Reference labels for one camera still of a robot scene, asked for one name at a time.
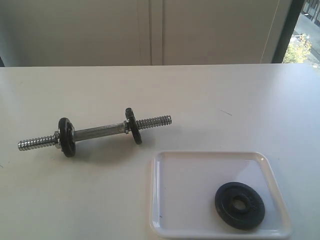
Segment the chrome dumbbell bar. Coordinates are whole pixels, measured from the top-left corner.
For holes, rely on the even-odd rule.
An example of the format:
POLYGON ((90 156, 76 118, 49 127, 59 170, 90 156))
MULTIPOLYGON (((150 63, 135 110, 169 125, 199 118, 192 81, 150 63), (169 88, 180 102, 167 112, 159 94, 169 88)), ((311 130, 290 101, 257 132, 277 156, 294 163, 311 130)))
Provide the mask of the chrome dumbbell bar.
MULTIPOLYGON (((168 126, 172 124, 172 117, 170 115, 157 116, 147 119, 136 120, 139 131, 144 129, 168 126)), ((87 128, 82 130, 75 130, 73 132, 74 141, 80 142, 101 137, 128 134, 131 133, 127 120, 121 123, 105 125, 94 128, 87 128)), ((17 147, 19 151, 28 151, 39 149, 54 145, 54 133, 48 136, 25 139, 18 142, 17 147)))

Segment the black weight plate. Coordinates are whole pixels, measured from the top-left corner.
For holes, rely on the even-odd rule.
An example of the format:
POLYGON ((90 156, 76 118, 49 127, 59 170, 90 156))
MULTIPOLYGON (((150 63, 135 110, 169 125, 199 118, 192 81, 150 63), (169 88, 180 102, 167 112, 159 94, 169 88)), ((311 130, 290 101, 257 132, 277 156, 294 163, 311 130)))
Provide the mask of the black weight plate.
POLYGON ((227 224, 239 229, 254 228, 266 214, 261 196, 241 182, 228 182, 219 187, 214 205, 218 215, 227 224))

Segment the black plate on right end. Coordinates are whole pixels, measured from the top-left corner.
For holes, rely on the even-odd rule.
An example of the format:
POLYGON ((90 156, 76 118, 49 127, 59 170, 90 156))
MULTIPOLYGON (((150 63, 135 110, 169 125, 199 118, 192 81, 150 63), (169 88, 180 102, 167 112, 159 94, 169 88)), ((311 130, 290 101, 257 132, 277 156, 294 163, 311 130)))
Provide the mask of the black plate on right end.
POLYGON ((137 145, 140 145, 142 143, 142 137, 140 134, 140 130, 138 128, 138 124, 137 124, 134 112, 131 107, 128 107, 125 109, 125 117, 135 143, 137 145))

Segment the black plate on end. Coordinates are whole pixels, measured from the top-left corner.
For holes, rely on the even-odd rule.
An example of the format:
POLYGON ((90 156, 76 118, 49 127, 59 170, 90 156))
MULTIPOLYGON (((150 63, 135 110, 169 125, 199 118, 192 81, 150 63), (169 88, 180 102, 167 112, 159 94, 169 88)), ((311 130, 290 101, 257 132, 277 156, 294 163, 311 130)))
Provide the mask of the black plate on end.
POLYGON ((140 145, 142 143, 142 137, 140 134, 140 130, 138 128, 138 124, 137 124, 134 112, 131 107, 128 107, 125 109, 125 117, 135 143, 137 145, 140 145))
POLYGON ((76 143, 74 141, 74 126, 67 117, 62 117, 58 122, 59 142, 63 154, 67 158, 76 154, 76 143))

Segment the white plastic tray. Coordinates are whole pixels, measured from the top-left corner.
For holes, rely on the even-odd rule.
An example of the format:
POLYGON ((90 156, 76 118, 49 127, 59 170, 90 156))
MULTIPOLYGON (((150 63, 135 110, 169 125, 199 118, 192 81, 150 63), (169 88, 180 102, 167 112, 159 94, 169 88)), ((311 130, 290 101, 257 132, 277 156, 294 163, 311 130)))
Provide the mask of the white plastic tray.
POLYGON ((169 240, 286 240, 292 223, 268 159, 258 152, 163 151, 152 161, 149 224, 169 240), (215 208, 227 183, 255 190, 265 215, 257 226, 228 225, 215 208))

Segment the black plate on left end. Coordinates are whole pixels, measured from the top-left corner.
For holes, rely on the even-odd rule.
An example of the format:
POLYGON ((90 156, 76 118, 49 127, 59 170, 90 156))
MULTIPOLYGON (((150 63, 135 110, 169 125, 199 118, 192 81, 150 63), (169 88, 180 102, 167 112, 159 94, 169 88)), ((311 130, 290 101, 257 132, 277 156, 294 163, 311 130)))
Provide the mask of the black plate on left end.
POLYGON ((62 117, 58 122, 59 142, 63 154, 67 158, 76 154, 76 143, 74 141, 74 126, 67 117, 62 117))

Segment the chrome nut left end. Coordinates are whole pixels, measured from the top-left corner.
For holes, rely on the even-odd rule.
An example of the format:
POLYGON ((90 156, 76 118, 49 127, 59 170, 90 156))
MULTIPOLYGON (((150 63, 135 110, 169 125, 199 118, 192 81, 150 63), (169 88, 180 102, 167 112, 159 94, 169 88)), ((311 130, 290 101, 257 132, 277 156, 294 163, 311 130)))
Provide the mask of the chrome nut left end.
POLYGON ((54 146, 57 148, 57 149, 61 149, 61 143, 60 143, 60 133, 59 131, 55 131, 54 134, 54 146))

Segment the black window frame post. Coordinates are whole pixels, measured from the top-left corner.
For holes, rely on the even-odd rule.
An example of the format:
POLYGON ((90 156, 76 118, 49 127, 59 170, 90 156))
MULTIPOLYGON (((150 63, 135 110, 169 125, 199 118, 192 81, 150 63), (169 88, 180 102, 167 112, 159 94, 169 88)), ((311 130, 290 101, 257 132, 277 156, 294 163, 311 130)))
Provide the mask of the black window frame post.
POLYGON ((301 13, 301 10, 304 6, 304 3, 305 3, 304 0, 291 1, 283 28, 280 33, 279 40, 276 45, 276 49, 272 57, 272 61, 271 61, 272 64, 281 64, 283 62, 287 48, 290 43, 290 39, 294 32, 295 26, 297 24, 297 21, 301 13))

